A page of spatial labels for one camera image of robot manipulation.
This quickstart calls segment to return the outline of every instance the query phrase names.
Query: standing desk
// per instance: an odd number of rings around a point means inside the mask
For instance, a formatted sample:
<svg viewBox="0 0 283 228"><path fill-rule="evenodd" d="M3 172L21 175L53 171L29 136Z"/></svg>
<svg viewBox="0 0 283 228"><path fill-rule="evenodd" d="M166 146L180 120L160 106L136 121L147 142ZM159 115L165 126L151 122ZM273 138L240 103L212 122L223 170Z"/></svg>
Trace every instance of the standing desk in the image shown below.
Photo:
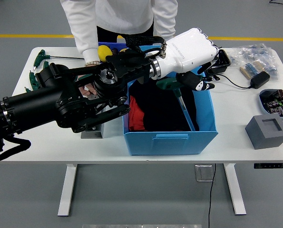
<svg viewBox="0 0 283 228"><path fill-rule="evenodd" d="M75 47L37 47L26 62L13 95L25 93L31 88L29 71L44 49L48 55L82 57ZM255 150L245 131L254 115L263 114L259 105L259 93L263 89L283 89L283 64L273 51L278 67L279 80L269 81L259 89L239 89L225 78L214 81L210 90L215 112L218 135L198 155L181 156L130 156L123 136L122 119L117 118L104 124L103 139L81 139L80 133L59 128L51 122L18 135L31 141L31 147L13 155L1 163L62 163L67 165L58 216L68 216L75 175L78 164L125 164L125 163L223 163L235 214L246 214L234 165L236 163L283 162L283 144L276 148ZM66 65L68 68L83 67L83 60L51 59L49 62ZM40 65L35 73L43 68ZM240 86L248 87L249 81L238 68L228 67L224 75ZM5 142L4 150L11 148Z"/></svg>

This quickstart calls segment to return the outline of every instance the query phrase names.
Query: red cloth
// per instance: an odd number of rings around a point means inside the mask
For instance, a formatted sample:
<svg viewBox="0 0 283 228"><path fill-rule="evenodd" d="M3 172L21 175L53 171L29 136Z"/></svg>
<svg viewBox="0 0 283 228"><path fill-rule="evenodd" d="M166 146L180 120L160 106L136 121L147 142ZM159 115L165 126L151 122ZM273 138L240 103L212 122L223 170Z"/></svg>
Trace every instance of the red cloth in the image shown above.
<svg viewBox="0 0 283 228"><path fill-rule="evenodd" d="M130 96L130 111L128 113L128 128L130 131L144 131L143 111L139 108L133 96Z"/></svg>

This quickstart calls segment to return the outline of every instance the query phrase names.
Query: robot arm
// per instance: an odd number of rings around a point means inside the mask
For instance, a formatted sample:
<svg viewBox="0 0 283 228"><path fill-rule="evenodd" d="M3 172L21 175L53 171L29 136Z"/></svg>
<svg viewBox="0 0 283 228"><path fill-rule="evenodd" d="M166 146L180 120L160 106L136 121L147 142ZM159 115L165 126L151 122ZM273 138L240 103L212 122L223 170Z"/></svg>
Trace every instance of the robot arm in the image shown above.
<svg viewBox="0 0 283 228"><path fill-rule="evenodd" d="M93 67L68 69L51 63L36 74L38 90L0 100L0 153L3 139L19 144L0 154L0 161L30 147L29 141L14 138L15 133L52 121L79 133L125 115L129 112L125 104L127 84L135 79L146 82L150 77L160 79L175 71L177 80L193 90L214 87L190 72L211 63L218 53L218 48L200 29L193 28L166 43L162 40L161 48L150 53L142 52L138 45L134 47L137 48L109 56L106 63ZM90 76L76 81L77 76L86 74ZM93 83L98 99L88 100L81 95L78 88L88 83ZM103 112L106 106L111 109Z"/></svg>

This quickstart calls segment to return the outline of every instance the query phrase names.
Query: floor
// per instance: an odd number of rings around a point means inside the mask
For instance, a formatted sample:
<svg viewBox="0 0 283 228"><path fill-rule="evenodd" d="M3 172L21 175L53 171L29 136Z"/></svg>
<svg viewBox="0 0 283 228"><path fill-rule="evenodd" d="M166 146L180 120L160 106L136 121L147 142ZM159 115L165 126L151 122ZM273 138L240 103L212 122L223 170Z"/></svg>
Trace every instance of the floor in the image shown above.
<svg viewBox="0 0 283 228"><path fill-rule="evenodd" d="M178 0L176 33L192 27L208 36L234 38L214 40L219 47L264 43L283 62L283 41L274 39L283 39L283 5L268 0ZM70 34L70 29L59 1L0 0L0 34ZM34 47L74 46L72 38L0 38L0 99L11 96ZM196 182L192 164L79 165L70 216L61 218L57 212L65 171L61 164L0 164L0 227L208 227L211 183ZM247 215L234 215L224 168L218 164L210 227L283 227L283 169L255 170L253 164L236 164L236 172Z"/></svg>

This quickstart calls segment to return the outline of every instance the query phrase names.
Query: cable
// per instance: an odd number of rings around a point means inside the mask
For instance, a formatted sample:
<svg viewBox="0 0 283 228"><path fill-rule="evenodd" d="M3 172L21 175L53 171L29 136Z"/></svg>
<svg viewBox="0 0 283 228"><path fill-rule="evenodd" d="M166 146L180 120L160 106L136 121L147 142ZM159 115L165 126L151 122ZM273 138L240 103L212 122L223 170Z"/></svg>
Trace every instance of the cable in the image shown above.
<svg viewBox="0 0 283 228"><path fill-rule="evenodd" d="M208 228L210 228L210 212L211 212L212 187L213 187L215 173L216 173L216 164L214 164L214 174L213 174L212 183L211 183L211 189L210 189L210 203L209 203L209 213L208 213Z"/></svg>
<svg viewBox="0 0 283 228"><path fill-rule="evenodd" d="M275 0L270 0L269 3L283 5L283 3L280 3L280 2L273 2L273 1L275 1Z"/></svg>
<svg viewBox="0 0 283 228"><path fill-rule="evenodd" d="M218 73L215 73L215 74L227 78L229 82L231 82L233 85L235 85L235 86L237 86L237 87L239 87L239 88L241 88L241 89L250 89L250 88L252 88L252 86L249 86L249 87L242 87L242 86L239 86L239 85L235 84L234 82L232 82L232 81L231 81L228 77L226 77L225 75L218 74Z"/></svg>

